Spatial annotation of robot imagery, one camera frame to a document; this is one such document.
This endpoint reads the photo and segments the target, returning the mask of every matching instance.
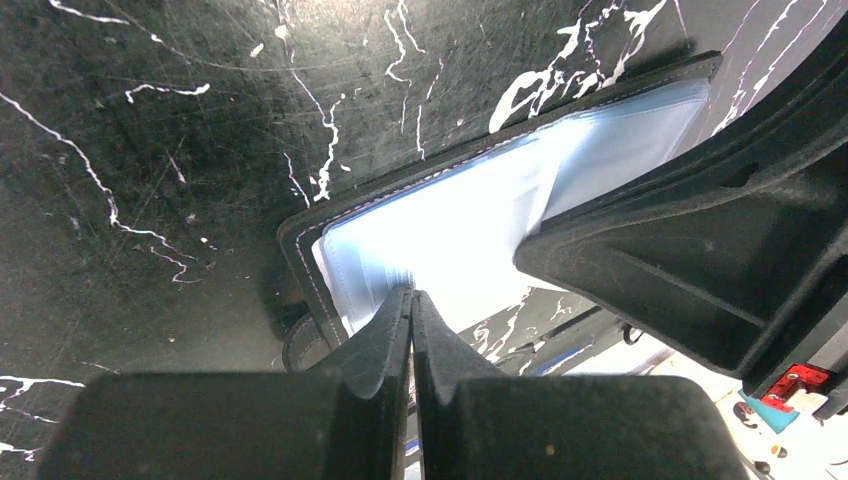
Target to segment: red clamp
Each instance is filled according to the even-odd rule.
[[[764,405],[789,413],[793,409],[785,402],[799,389],[815,391],[827,381],[830,372],[812,365],[792,365],[760,399]]]

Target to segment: white veining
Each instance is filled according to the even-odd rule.
[[[489,133],[495,133],[518,111],[529,105],[527,118],[533,118],[541,113],[545,104],[553,98],[556,92],[562,89],[562,98],[572,85],[579,85],[579,90],[572,98],[580,98],[593,89],[604,88],[614,84],[624,74],[627,62],[633,58],[645,44],[647,27],[654,21],[657,14],[666,5],[668,0],[660,0],[652,8],[642,11],[631,11],[624,7],[623,1],[616,3],[614,0],[609,6],[601,9],[596,17],[585,21],[579,17],[582,15],[587,2],[580,10],[580,14],[573,25],[568,25],[557,30],[557,34],[566,36],[565,45],[541,71],[531,70],[524,72],[513,80],[512,84],[501,95],[491,118],[489,119]],[[612,74],[606,76],[601,72],[601,61],[595,54],[595,42],[593,33],[599,26],[605,23],[613,13],[623,16],[627,24],[630,38],[624,44],[621,55],[613,68]],[[591,57],[595,71],[587,73],[584,70],[576,70],[569,74],[560,69],[560,65],[569,60],[572,55],[583,47],[586,54]]]
[[[565,308],[563,308],[563,306],[562,306],[562,300],[563,300],[563,298],[562,298],[562,297],[559,297],[559,300],[557,300],[557,309],[556,309],[556,311],[554,312],[554,314],[553,314],[553,315],[551,315],[551,319],[549,320],[550,322],[553,322],[554,320],[557,320],[557,318],[558,318],[560,315],[572,315],[572,314],[573,314],[573,313],[572,313],[572,310],[571,310],[571,307],[565,307]]]
[[[274,29],[274,35],[276,35],[277,38],[285,40],[286,37],[289,36],[289,28],[285,25],[280,25]]]
[[[89,20],[94,20],[95,22],[119,23],[119,24],[122,24],[122,25],[129,25],[130,24],[130,22],[123,20],[123,19],[120,19],[120,18],[100,17],[100,16],[97,16],[97,15],[89,15],[87,13],[82,13],[79,10],[77,10],[76,8],[71,8],[71,7],[64,5],[59,0],[50,0],[50,5],[53,6],[53,8],[62,10],[63,12],[68,12],[72,15],[76,15],[76,16],[82,17],[82,18],[87,18]]]
[[[769,67],[768,67],[768,70],[766,71],[766,74],[763,75],[762,77],[760,77],[760,79],[757,80],[757,82],[754,84],[754,87],[753,87],[754,92],[751,94],[751,98],[748,99],[748,104],[745,105],[744,111],[748,111],[748,109],[751,108],[751,104],[754,102],[754,98],[756,98],[757,94],[760,93],[760,90],[762,90],[763,86],[765,86],[766,82],[768,82],[769,76],[771,75],[772,72],[774,72],[774,69],[777,67],[778,62],[780,62],[780,60],[783,58],[783,56],[786,54],[786,52],[790,48],[792,48],[793,45],[795,45],[795,42],[797,42],[798,39],[801,38],[801,35],[804,33],[804,30],[806,30],[807,27],[809,27],[810,24],[812,24],[816,20],[816,18],[818,18],[819,14],[822,12],[822,10],[824,10],[824,7],[826,5],[827,5],[827,0],[822,0],[822,3],[819,6],[819,9],[816,10],[816,13],[812,16],[812,18],[810,18],[810,20],[807,23],[805,23],[804,26],[801,27],[800,30],[798,30],[798,33],[795,34],[795,38],[793,38],[792,41],[789,42],[786,45],[786,47],[784,47],[784,49],[780,52],[780,55],[778,55],[777,58],[775,58],[774,61],[769,64]]]
[[[85,152],[79,147],[79,145],[77,145],[73,141],[65,138],[59,132],[47,127],[46,125],[44,125],[43,123],[38,121],[38,119],[36,119],[31,113],[29,113],[27,110],[25,110],[21,106],[20,103],[18,103],[17,101],[7,97],[2,92],[0,92],[0,99],[2,99],[4,102],[8,103],[9,105],[13,106],[15,108],[15,110],[17,110],[21,115],[26,117],[27,120],[30,121],[30,123],[37,126],[38,128],[40,128],[44,132],[48,133],[53,138],[55,138],[57,141],[64,143],[65,145],[68,145],[69,147],[71,147],[76,152],[77,156],[79,156],[79,158],[83,161],[86,172],[88,172],[88,175],[94,181],[95,185],[97,185],[97,188],[99,188],[101,193],[106,197],[106,203],[109,205],[109,225],[111,225],[112,227],[117,228],[117,229],[119,229],[123,232],[126,232],[126,233],[131,233],[131,234],[141,235],[141,236],[151,236],[153,238],[156,238],[157,240],[159,240],[159,242],[165,248],[167,248],[167,249],[169,249],[169,250],[171,250],[171,251],[175,252],[176,254],[181,255],[183,257],[191,258],[192,260],[196,260],[196,258],[194,258],[190,255],[186,255],[186,254],[180,252],[179,250],[177,250],[176,248],[174,248],[168,242],[168,239],[164,235],[156,233],[153,230],[134,229],[132,227],[129,227],[129,226],[121,223],[120,220],[118,219],[119,210],[118,210],[117,201],[115,200],[114,192],[112,192],[112,190],[109,187],[105,186],[103,184],[103,182],[100,180],[100,177],[94,171],[91,159],[88,158],[88,155],[85,154]],[[172,259],[172,261],[173,261],[173,263],[176,263],[178,265],[182,265],[181,263],[174,261],[173,259]],[[184,271],[177,274],[174,278],[177,278],[182,273],[184,273]]]
[[[386,12],[383,14],[383,20],[386,21],[386,25],[392,32],[392,37],[395,39],[395,43],[397,44],[398,50],[400,51],[400,58],[389,64],[389,66],[386,68],[385,75],[387,75],[389,78],[396,82],[406,84],[406,93],[403,96],[403,110],[400,117],[400,131],[403,132],[403,125],[406,122],[406,100],[409,97],[409,90],[410,88],[412,88],[412,80],[408,78],[398,77],[397,74],[395,74],[395,72],[393,71],[393,69],[403,63],[404,58],[406,58],[406,48],[403,46],[403,42],[401,41],[400,35],[398,34],[397,30],[395,30],[395,27],[392,26],[392,22],[389,20],[389,13],[391,13],[391,10],[386,10]]]
[[[400,16],[400,22],[403,24],[403,31],[406,33],[406,37],[409,38],[409,41],[412,42],[412,46],[415,50],[421,53],[427,53],[426,50],[418,46],[418,41],[415,40],[415,37],[412,36],[412,33],[409,31],[409,27],[406,25],[406,14],[409,13],[409,10],[407,10],[404,0],[398,1],[397,12],[398,16]]]
[[[15,448],[14,445],[9,445],[8,443],[0,442],[0,455],[2,455],[3,452],[23,453],[25,455],[24,460],[26,460],[27,462],[34,462],[35,452],[39,450],[41,450],[41,448],[35,448],[32,450],[27,450],[24,448]]]
[[[17,389],[15,389],[15,391],[11,395],[7,395],[6,397],[3,398],[3,400],[0,400],[0,413],[8,410],[10,412],[15,412],[15,413],[21,414],[21,415],[23,415],[23,416],[25,416],[25,417],[27,417],[31,420],[37,420],[37,421],[41,421],[41,422],[45,422],[45,423],[58,423],[58,422],[56,420],[51,420],[49,418],[45,418],[45,417],[42,417],[40,415],[33,415],[33,414],[28,413],[26,411],[23,411],[23,410],[14,408],[14,407],[10,407],[6,402],[8,402],[9,400],[12,400],[13,398],[18,398],[21,395],[27,393],[36,384],[56,383],[56,384],[62,384],[62,385],[67,385],[67,386],[71,386],[71,387],[85,387],[85,385],[82,384],[82,383],[71,382],[69,380],[59,380],[59,379],[54,379],[54,378],[26,378],[26,377],[13,377],[11,375],[0,375],[0,381],[11,381],[11,382],[18,382],[18,383],[21,384],[21,386],[18,387]],[[14,449],[14,447],[12,447],[11,445],[0,443],[0,453],[2,453],[3,451],[34,452],[34,450]]]
[[[283,155],[286,157],[286,163],[289,166],[289,179],[292,181],[295,188],[297,188],[297,190],[294,191],[294,194],[300,195],[301,198],[303,198],[303,201],[306,202],[306,208],[311,207],[312,205],[309,203],[309,196],[306,195],[306,192],[303,191],[303,188],[300,186],[300,183],[297,181],[296,178],[294,178],[294,168],[292,167],[292,164],[291,164],[291,157],[289,156],[288,153],[285,153],[285,152],[283,152]]]
[[[265,48],[264,43],[260,43],[259,45],[253,47],[253,50],[250,51],[250,58],[256,58],[262,52],[263,48]]]
[[[621,56],[618,58],[618,63],[615,64],[615,69],[613,70],[612,76],[604,80],[604,83],[601,84],[601,87],[607,87],[614,84],[619,77],[624,74],[624,70],[626,68],[625,64],[628,60],[633,58],[634,55],[639,53],[639,50],[642,49],[642,46],[645,44],[645,29],[648,28],[648,25],[654,20],[654,17],[657,16],[657,13],[660,12],[662,7],[665,6],[668,0],[662,0],[660,3],[654,5],[654,8],[650,10],[643,10],[639,12],[631,12],[629,10],[624,10],[624,20],[630,23],[630,41],[624,47],[624,51],[621,53]],[[633,45],[633,42],[636,42],[636,46],[630,48]]]
[[[436,86],[436,82],[439,81],[439,77],[442,76],[442,71],[444,69],[445,69],[445,62],[443,62],[442,58],[439,57],[439,73],[437,73],[435,78],[433,78],[433,81],[430,82],[430,88],[427,89],[427,97],[426,97],[427,100],[429,100],[430,95],[433,94],[433,87]]]
[[[335,147],[336,144],[339,143],[339,128],[336,126],[336,107],[338,107],[339,103],[341,103],[342,100],[345,99],[345,94],[342,93],[341,95],[339,95],[339,99],[336,100],[336,102],[333,103],[333,105],[330,107],[330,114],[328,119],[328,115],[324,112],[324,108],[321,107],[321,104],[318,103],[318,100],[315,99],[315,96],[312,95],[312,92],[309,91],[309,89],[306,87],[306,84],[303,83],[300,77],[297,76],[297,72],[295,70],[292,70],[292,75],[294,76],[294,79],[297,80],[297,83],[299,83],[300,86],[303,87],[303,90],[306,92],[306,94],[309,95],[309,98],[312,100],[312,103],[314,103],[315,106],[318,107],[318,112],[321,114],[321,124],[324,125],[324,128],[328,128],[331,132],[333,132],[333,138],[330,141],[329,145],[327,145],[327,160],[324,162],[324,165],[318,171],[318,180],[316,183],[318,185],[319,191],[318,194],[316,194],[312,198],[312,200],[315,202],[321,199],[329,200],[330,190],[328,188],[328,184],[330,183],[330,165],[332,165],[333,161],[335,160]],[[350,171],[350,167],[342,164],[341,162],[339,162],[339,168],[341,168],[345,172]]]
[[[477,350],[477,353],[483,355],[483,353],[489,348],[489,322],[487,320],[483,320],[480,325],[474,329],[474,343],[471,344],[471,348]]]
[[[527,290],[525,290],[524,295],[521,297],[521,300],[519,300],[518,303],[516,303],[515,305],[512,305],[511,307],[506,309],[506,311],[515,309],[515,312],[512,314],[512,317],[510,317],[509,320],[506,321],[506,333],[504,333],[501,338],[497,339],[497,341],[492,344],[492,347],[489,349],[488,355],[486,355],[486,360],[495,363],[501,359],[498,354],[500,353],[501,349],[503,349],[504,345],[506,345],[506,341],[509,340],[509,337],[511,337],[512,333],[515,331],[515,322],[518,320],[518,314],[521,313],[521,309],[524,308],[524,305],[527,303],[527,297],[529,297],[532,292],[533,289],[531,287],[527,287]]]
[[[174,282],[174,283],[197,283],[197,282],[200,281],[200,280],[181,280],[180,277],[183,276],[183,274],[186,272],[186,270],[188,270],[188,265],[184,264],[183,262],[181,262],[179,260],[176,260],[175,258],[173,258],[169,255],[165,255],[165,254],[157,252],[156,249],[153,248],[153,247],[150,247],[150,253],[152,253],[153,255],[156,255],[159,258],[164,258],[165,260],[167,260],[167,261],[173,263],[174,265],[180,267],[180,271],[177,272],[176,274],[174,274],[173,277],[171,277],[172,282]]]
[[[677,18],[680,20],[680,28],[683,29],[683,36],[686,37],[686,45],[692,48],[692,43],[689,40],[689,32],[686,31],[686,23],[683,21],[683,12],[680,10],[680,0],[674,0],[674,8],[677,9]]]
[[[532,359],[527,360],[527,363],[525,363],[524,365],[521,366],[521,368],[518,369],[518,376],[519,377],[524,375],[524,370],[527,370],[527,367],[529,367],[531,363],[533,363]]]
[[[721,50],[721,53],[726,52],[727,49],[730,48],[731,45],[733,45],[733,42],[736,41],[736,37],[739,36],[739,32],[742,30],[742,27],[745,26],[745,22],[748,21],[748,16],[751,15],[751,11],[754,10],[754,8],[759,3],[760,3],[760,0],[755,0],[754,3],[752,3],[751,6],[748,7],[748,11],[745,12],[745,15],[742,16],[742,21],[739,22],[739,26],[736,27],[736,32],[733,33],[733,37],[731,37],[730,41],[727,42],[727,45],[724,46],[724,48]]]
[[[421,146],[421,111],[424,105],[418,105],[418,118],[415,120],[415,149],[421,154],[421,160],[424,160],[424,147]]]
[[[728,107],[727,113],[724,115],[724,118],[722,118],[721,121],[718,123],[718,125],[716,125],[715,128],[713,129],[713,132],[712,132],[713,135],[720,132],[721,130],[724,130],[727,127],[727,125],[730,124],[730,122],[732,122],[733,120],[736,119],[736,117],[745,113],[745,110],[742,108],[742,102],[745,100],[745,97],[748,96],[748,91],[744,87],[745,76],[748,74],[748,69],[751,68],[751,64],[754,63],[754,59],[757,58],[757,53],[759,53],[760,50],[762,50],[763,46],[765,46],[766,42],[769,40],[769,38],[771,38],[772,33],[774,33],[775,31],[777,31],[780,28],[780,22],[782,22],[784,19],[788,18],[789,9],[792,7],[792,5],[795,5],[796,3],[798,3],[798,0],[790,0],[789,3],[786,4],[786,8],[783,9],[783,11],[780,13],[780,15],[778,15],[777,19],[774,21],[774,23],[771,24],[771,27],[769,27],[769,30],[766,33],[765,37],[763,37],[763,40],[757,46],[757,51],[748,60],[748,63],[745,65],[745,68],[742,70],[742,73],[739,75],[739,83],[737,84],[736,92],[733,94],[733,100],[730,102],[730,107]],[[730,40],[730,43],[728,43],[727,46],[729,47],[735,39],[736,39],[736,35],[733,36],[733,38]]]
[[[143,84],[141,84],[141,85],[139,85],[139,86],[137,86],[137,87],[135,87],[131,90],[124,91],[124,95],[127,96],[128,102],[135,103],[135,100],[133,100],[132,94],[138,93],[142,90],[156,90],[157,92],[163,92],[163,93],[170,92],[170,93],[178,93],[180,95],[197,96],[197,95],[202,95],[202,94],[208,92],[209,91],[209,84],[206,83],[204,85],[201,85],[201,86],[195,88],[194,90],[177,90],[175,88],[156,87],[156,86],[153,86],[153,85],[150,85],[150,84],[147,84],[147,83],[143,83]]]

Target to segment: marble pattern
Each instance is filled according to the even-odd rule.
[[[846,9],[704,3],[0,5],[0,477],[31,471],[98,375],[278,369],[274,332],[301,300],[274,244],[286,217],[722,50],[690,148],[767,95]],[[463,335],[494,362],[551,348],[539,339],[589,308],[575,297],[528,290]]]

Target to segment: black plastic bracket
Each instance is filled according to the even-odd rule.
[[[403,478],[412,346],[427,477],[746,478],[691,381],[507,377],[408,288],[306,372],[101,378],[39,478]]]
[[[544,222],[516,265],[764,394],[846,321],[827,316],[848,291],[846,91],[843,18],[744,116]]]

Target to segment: black leather wallet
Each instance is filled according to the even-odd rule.
[[[627,79],[546,114],[388,173],[359,186],[356,190],[345,192],[287,219],[277,230],[277,241],[329,345],[332,348],[338,347],[347,340],[348,334],[312,254],[312,245],[321,238],[326,227],[361,213],[363,209],[372,208],[410,188],[426,184],[495,147],[535,131],[565,115],[624,100],[681,80],[712,80],[720,65],[721,54],[707,52]]]

